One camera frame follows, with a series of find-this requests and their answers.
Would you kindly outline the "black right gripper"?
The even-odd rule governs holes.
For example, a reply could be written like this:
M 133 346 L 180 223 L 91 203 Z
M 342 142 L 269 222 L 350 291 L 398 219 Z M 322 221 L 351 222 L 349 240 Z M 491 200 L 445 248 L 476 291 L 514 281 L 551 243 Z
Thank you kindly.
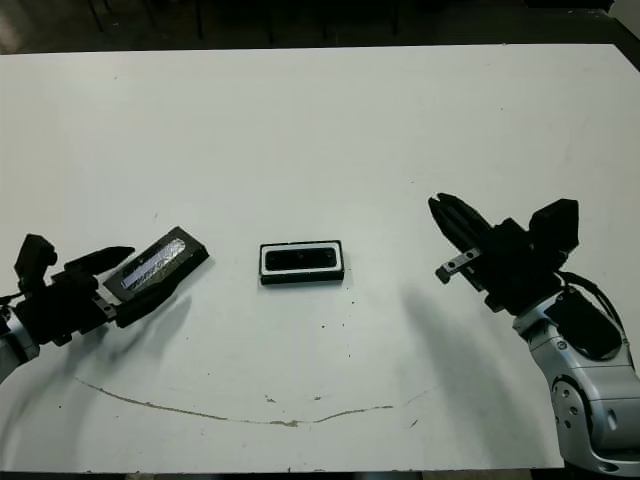
M 442 234 L 460 251 L 436 277 L 447 284 L 463 275 L 494 312 L 519 316 L 561 290 L 561 281 L 532 250 L 530 236 L 513 219 L 491 227 L 473 207 L 451 194 L 436 194 L 428 207 Z

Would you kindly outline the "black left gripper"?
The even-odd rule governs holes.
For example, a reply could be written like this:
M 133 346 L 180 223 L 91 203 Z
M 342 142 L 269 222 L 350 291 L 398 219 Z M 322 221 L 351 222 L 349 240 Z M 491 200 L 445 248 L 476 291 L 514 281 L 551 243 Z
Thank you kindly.
M 146 289 L 115 307 L 98 292 L 99 275 L 114 269 L 134 253 L 130 246 L 112 246 L 67 262 L 52 283 L 26 294 L 14 311 L 37 345 L 62 346 L 74 333 L 86 334 L 113 321 L 126 328 L 155 311 L 169 297 L 164 289 Z

